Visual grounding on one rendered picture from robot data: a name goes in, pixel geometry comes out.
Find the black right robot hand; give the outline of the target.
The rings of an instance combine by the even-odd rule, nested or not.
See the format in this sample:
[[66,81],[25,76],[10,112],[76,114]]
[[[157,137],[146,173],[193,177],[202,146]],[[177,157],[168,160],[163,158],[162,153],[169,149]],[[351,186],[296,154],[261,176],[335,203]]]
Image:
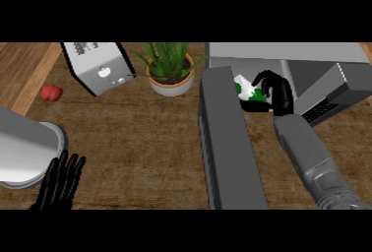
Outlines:
[[245,112],[273,111],[274,116],[293,113],[293,97],[289,81],[273,71],[264,70],[252,80],[253,91],[239,100]]

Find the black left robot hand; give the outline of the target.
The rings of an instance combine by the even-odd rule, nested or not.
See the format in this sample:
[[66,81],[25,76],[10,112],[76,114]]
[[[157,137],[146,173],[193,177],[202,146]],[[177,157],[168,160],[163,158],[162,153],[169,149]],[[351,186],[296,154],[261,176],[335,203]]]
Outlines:
[[38,198],[30,211],[63,211],[72,209],[72,200],[78,187],[85,157],[67,155],[63,150],[48,163]]

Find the white and green milk carton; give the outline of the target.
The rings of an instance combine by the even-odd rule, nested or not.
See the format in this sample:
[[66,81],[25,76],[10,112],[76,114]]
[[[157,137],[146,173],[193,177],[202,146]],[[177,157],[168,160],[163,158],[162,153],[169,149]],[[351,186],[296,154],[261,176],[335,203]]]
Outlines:
[[233,82],[234,82],[237,98],[242,101],[249,101],[249,100],[262,101],[262,102],[267,101],[267,98],[261,93],[261,88],[253,87],[250,85],[249,80],[242,75],[237,75],[233,78]]

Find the grey microwave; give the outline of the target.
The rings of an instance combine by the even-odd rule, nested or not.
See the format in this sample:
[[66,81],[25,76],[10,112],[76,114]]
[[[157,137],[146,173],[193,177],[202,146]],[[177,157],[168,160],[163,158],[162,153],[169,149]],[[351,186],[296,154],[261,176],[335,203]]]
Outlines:
[[270,70],[289,81],[295,113],[318,125],[372,96],[372,63],[357,42],[209,42],[209,68],[252,79]]

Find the dark grey microwave door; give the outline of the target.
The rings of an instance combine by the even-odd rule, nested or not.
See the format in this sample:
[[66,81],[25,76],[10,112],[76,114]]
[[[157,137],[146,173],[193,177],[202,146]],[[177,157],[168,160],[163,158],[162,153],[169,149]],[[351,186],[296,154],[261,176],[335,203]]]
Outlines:
[[202,72],[197,125],[211,210],[267,210],[230,67]]

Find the green plant in pot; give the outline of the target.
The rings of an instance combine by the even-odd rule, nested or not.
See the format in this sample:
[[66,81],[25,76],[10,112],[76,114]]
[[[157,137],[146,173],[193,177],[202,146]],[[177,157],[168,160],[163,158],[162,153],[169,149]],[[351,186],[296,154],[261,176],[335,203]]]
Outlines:
[[144,42],[141,45],[147,57],[137,52],[144,64],[144,72],[135,76],[147,77],[153,91],[163,96],[183,95],[194,83],[194,68],[206,56],[193,60],[187,42]]

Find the red bell pepper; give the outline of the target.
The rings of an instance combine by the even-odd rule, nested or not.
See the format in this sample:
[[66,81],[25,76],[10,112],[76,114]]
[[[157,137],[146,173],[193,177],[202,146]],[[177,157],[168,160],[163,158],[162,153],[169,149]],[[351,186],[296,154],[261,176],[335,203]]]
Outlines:
[[53,85],[44,85],[41,88],[41,99],[57,101],[61,96],[61,88]]

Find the silver toaster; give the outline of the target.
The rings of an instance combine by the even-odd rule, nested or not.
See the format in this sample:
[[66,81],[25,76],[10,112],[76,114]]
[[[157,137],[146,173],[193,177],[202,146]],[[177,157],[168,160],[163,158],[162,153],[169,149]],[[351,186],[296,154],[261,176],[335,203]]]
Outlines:
[[70,76],[92,96],[101,95],[137,76],[118,42],[63,42],[60,48]]

